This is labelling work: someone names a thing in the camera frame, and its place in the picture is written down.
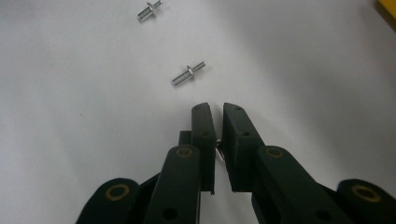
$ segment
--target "white surface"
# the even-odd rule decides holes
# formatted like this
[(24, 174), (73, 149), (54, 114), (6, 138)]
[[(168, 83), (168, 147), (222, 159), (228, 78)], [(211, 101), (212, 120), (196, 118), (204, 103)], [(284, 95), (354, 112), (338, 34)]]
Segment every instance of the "white surface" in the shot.
[[(157, 174), (191, 108), (244, 107), (323, 185), (396, 197), (396, 34), (372, 1), (0, 0), (0, 223), (74, 223), (107, 180)], [(185, 66), (205, 61), (174, 89)], [(201, 223), (257, 223), (217, 164)]]

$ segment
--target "white table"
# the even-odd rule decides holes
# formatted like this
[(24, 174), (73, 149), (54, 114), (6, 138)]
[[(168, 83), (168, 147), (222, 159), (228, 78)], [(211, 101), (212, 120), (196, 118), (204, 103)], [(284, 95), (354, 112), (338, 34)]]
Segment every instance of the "white table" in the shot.
[[(103, 183), (161, 171), (209, 102), (244, 107), (319, 183), (396, 197), (396, 34), (372, 0), (0, 1), (0, 223), (74, 223)], [(207, 66), (173, 88), (186, 65)], [(201, 223), (257, 223), (216, 165)]]

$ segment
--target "metal rivet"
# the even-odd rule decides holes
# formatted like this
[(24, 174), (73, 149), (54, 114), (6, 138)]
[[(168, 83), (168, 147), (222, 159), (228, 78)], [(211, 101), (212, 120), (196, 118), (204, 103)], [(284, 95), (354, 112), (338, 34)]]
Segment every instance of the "metal rivet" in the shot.
[(189, 157), (189, 156), (192, 155), (192, 150), (189, 149), (189, 148), (187, 148), (187, 147), (182, 147), (182, 148), (179, 148), (179, 149), (176, 151), (176, 154), (177, 154), (179, 157)]
[(359, 198), (370, 203), (378, 203), (381, 201), (381, 196), (379, 196), (377, 192), (363, 185), (354, 185), (352, 187), (352, 192)]
[(281, 158), (283, 157), (283, 152), (279, 148), (269, 147), (265, 149), (268, 155), (274, 158)]
[(205, 67), (206, 64), (204, 62), (199, 63), (195, 67), (191, 68), (187, 66), (187, 71), (181, 74), (180, 76), (176, 77), (175, 79), (172, 80), (172, 85), (173, 86), (178, 86), (182, 82), (184, 82), (187, 79), (190, 79), (194, 77), (194, 72), (200, 70), (201, 68)]
[[(116, 193), (116, 190), (122, 190), (122, 193)], [(114, 185), (106, 191), (106, 198), (112, 202), (119, 201), (129, 194), (129, 187), (124, 184)]]
[(145, 21), (146, 19), (148, 19), (151, 15), (156, 16), (157, 15), (157, 10), (156, 8), (159, 7), (161, 4), (163, 3), (162, 0), (156, 2), (154, 5), (152, 5), (151, 3), (148, 3), (148, 7), (146, 7), (145, 10), (143, 10), (142, 12), (140, 12), (137, 15), (137, 19), (139, 21)]

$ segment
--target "yellow object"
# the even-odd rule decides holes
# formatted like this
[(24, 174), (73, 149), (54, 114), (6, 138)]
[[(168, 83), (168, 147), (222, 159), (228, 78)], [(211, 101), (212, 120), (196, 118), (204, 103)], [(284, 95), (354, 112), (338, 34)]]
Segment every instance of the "yellow object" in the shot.
[(387, 9), (390, 15), (396, 19), (396, 0), (379, 0), (379, 2)]

